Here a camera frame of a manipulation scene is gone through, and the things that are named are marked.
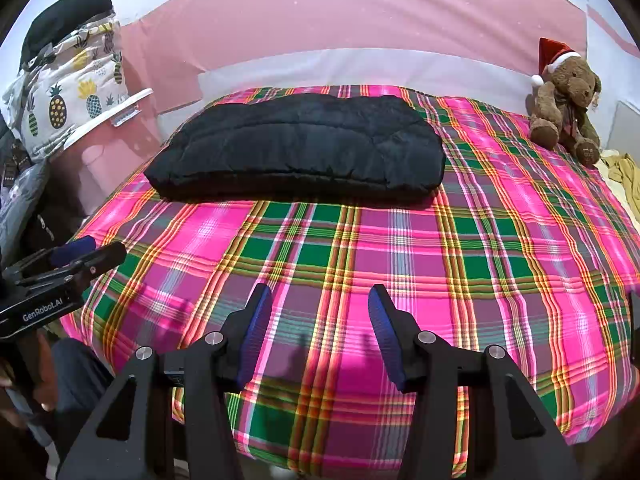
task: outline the yellow cloth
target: yellow cloth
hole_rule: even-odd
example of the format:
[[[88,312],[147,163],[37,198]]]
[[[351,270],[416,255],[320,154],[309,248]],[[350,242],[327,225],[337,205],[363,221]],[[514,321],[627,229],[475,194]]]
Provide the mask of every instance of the yellow cloth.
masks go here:
[[[640,169],[628,153],[605,156],[602,160],[609,167],[609,178],[625,188],[626,201],[640,221]]]

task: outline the teddy bear's foot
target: teddy bear's foot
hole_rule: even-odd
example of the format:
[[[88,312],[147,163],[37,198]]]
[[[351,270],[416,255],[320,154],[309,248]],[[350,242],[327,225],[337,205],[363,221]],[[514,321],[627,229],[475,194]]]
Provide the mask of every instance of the teddy bear's foot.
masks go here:
[[[556,125],[541,118],[531,121],[529,135],[532,142],[548,150],[554,149],[559,139]]]
[[[584,166],[593,166],[600,160],[598,145],[591,139],[582,138],[575,143],[575,158]]]

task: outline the teddy bear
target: teddy bear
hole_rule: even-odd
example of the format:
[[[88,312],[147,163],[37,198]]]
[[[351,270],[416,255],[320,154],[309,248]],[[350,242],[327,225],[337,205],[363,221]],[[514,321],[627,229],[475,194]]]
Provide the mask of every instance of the teddy bear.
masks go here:
[[[597,106],[600,78],[587,61],[559,41],[540,38],[538,72],[531,82],[538,89],[529,123],[532,142],[548,150],[559,142],[585,166],[600,159],[600,138],[587,117]]]

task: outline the person's hand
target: person's hand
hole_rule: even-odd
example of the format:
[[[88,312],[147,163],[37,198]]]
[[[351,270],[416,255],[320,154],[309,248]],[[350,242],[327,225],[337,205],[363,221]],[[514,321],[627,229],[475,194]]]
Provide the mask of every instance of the person's hand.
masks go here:
[[[38,373],[40,374],[41,382],[36,385],[33,391],[33,398],[45,411],[50,412],[55,409],[58,402],[56,369],[54,368],[51,347],[47,338],[41,330],[38,330],[37,337],[40,348]],[[0,386],[3,388],[14,387],[14,372],[11,370],[9,363],[4,360],[0,360]]]

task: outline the white pom-pom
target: white pom-pom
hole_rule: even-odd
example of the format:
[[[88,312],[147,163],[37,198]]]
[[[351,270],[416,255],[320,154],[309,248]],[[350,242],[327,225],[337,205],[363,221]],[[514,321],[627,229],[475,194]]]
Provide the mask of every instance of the white pom-pom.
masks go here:
[[[531,76],[531,85],[533,88],[540,88],[544,83],[544,80],[538,74]]]

